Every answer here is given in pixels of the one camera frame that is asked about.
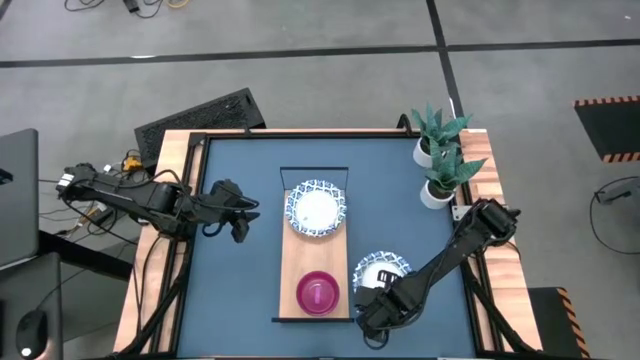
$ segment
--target wooden table frame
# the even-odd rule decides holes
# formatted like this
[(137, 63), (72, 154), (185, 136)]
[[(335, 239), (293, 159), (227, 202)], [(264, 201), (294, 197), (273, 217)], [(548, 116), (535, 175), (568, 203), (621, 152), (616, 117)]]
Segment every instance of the wooden table frame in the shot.
[[(200, 175), (204, 174), (206, 163), (206, 161), (202, 162), (201, 160), (207, 156), (209, 140), (215, 138), (400, 138), (406, 136), (417, 138), (415, 132), (412, 133), (405, 129), (256, 129), (251, 130), (250, 133), (240, 129), (169, 130), (165, 133), (156, 172), (171, 169), (176, 174), (182, 174), (183, 178), (188, 176), (186, 183), (192, 189), (198, 189), (200, 187), (199, 182), (202, 180)], [(471, 200), (474, 201), (479, 197), (493, 197), (500, 203), (504, 203), (502, 188), (486, 130), (464, 130), (460, 134), (460, 143), (465, 161), (489, 158), (480, 172), (469, 182)], [(170, 174), (163, 174), (156, 180), (175, 181)], [(458, 191), (457, 201), (459, 204), (462, 203), (460, 195), (461, 191)], [(148, 259), (144, 279), (144, 297), (141, 299), (141, 323), (143, 325), (156, 309), (161, 291), (166, 289), (170, 285), (170, 281), (173, 281), (177, 275), (184, 260), (186, 249), (184, 242), (177, 243), (168, 240), (160, 240), (152, 249), (152, 244), (156, 238), (157, 232), (153, 227), (147, 226), (143, 228), (134, 264), (138, 274), (138, 287), (140, 290), (142, 268), (147, 255), (153, 250)], [(490, 283), (491, 291), (489, 293), (493, 296), (496, 306), (525, 342), (533, 348), (542, 349), (524, 274), (514, 247), (490, 248), (486, 251), (484, 258), (480, 260), (482, 261), (470, 260), (471, 267), (477, 275), (482, 275), (483, 273), (486, 275), (483, 280)], [(168, 272), (169, 268), (173, 268), (171, 277), (165, 277), (165, 273)], [(500, 341), (496, 344), (492, 340), (491, 322), (486, 311), (484, 311), (477, 299), (475, 301), (472, 299), (469, 291), (466, 291), (466, 293), (467, 304), (470, 307), (469, 313), (472, 317), (475, 317), (475, 319), (472, 319), (472, 324), (477, 324), (476, 328), (473, 329), (476, 351), (499, 351), (502, 345), (499, 344)], [(180, 326), (175, 325), (181, 321), (182, 305), (182, 297), (179, 296), (166, 312), (161, 330), (156, 331), (156, 334), (147, 343), (143, 352), (149, 352), (149, 350), (151, 352), (176, 351)], [(131, 343), (136, 335), (137, 321), (138, 311), (132, 276), (127, 289), (114, 351), (119, 351)], [(505, 345), (504, 348), (505, 351), (510, 350), (508, 345)]]

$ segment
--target magenta cup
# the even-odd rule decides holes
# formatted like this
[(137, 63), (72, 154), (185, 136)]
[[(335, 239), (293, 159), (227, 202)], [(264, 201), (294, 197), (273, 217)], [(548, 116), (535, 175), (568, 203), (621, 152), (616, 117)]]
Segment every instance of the magenta cup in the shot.
[(296, 298), (304, 312), (323, 316), (338, 306), (340, 288), (333, 276), (324, 271), (312, 271), (300, 279)]

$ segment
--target patterned plate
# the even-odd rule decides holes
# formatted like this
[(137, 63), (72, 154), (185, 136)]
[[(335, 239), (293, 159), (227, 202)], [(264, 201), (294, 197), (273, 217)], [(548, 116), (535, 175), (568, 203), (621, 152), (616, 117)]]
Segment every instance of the patterned plate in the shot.
[(353, 292), (359, 286), (375, 289), (384, 287), (385, 283), (378, 280), (378, 272), (386, 270), (399, 276), (405, 276), (411, 271), (409, 263), (390, 251), (376, 251), (360, 260), (353, 273)]
[(297, 232), (313, 237), (336, 231), (346, 213), (344, 191), (325, 180), (307, 180), (296, 186), (284, 210)]

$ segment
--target potted plant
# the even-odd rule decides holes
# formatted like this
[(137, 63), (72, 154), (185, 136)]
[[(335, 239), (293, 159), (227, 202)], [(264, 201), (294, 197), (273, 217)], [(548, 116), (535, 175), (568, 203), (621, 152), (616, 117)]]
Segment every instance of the potted plant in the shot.
[(427, 121), (423, 121), (416, 109), (411, 109), (413, 119), (420, 126), (420, 139), (413, 149), (413, 160), (425, 168), (431, 167), (431, 151), (429, 141), (435, 140), (444, 152), (455, 149), (458, 144), (450, 140), (458, 135), (469, 123), (471, 117), (458, 117), (442, 125), (442, 109), (433, 113), (431, 105), (427, 104)]
[(456, 151), (442, 154), (438, 142), (430, 139), (429, 147), (433, 153), (433, 167), (426, 169), (427, 182), (420, 190), (420, 200), (429, 209), (442, 209), (455, 193), (458, 185), (475, 175), (487, 159), (463, 163), (462, 156)]

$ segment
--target gray floor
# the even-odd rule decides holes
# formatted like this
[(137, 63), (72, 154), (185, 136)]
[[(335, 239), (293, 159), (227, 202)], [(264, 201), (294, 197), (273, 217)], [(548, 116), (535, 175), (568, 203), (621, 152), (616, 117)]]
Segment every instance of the gray floor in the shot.
[[(450, 44), (640, 37), (634, 0), (437, 6)], [(68, 13), (62, 1), (13, 0), (0, 20), (0, 61), (434, 43), (419, 0), (192, 0), (146, 21), (120, 1)], [(569, 290), (594, 357), (640, 353), (638, 259), (604, 249), (588, 222), (592, 192), (640, 174), (640, 164), (601, 163), (572, 101), (640, 94), (639, 60), (640, 47), (451, 54), (471, 126), (489, 129), (506, 198), (523, 210), (517, 239), (527, 282)], [(450, 113), (435, 53), (18, 68), (0, 69), (0, 134), (38, 129), (40, 176), (55, 179), (78, 162), (118, 162), (136, 146), (136, 126), (243, 87), (272, 128), (389, 127), (425, 101)], [(49, 184), (41, 194), (41, 211), (62, 206)], [(596, 207), (594, 221), (612, 245), (640, 250), (640, 225), (627, 209), (624, 201)], [(41, 222), (50, 231), (68, 225)], [(128, 237), (138, 230), (118, 226)], [(117, 253), (116, 243), (84, 242)], [(122, 257), (132, 255), (129, 247)], [(82, 276), (63, 288), (68, 359), (110, 351), (126, 286)]]

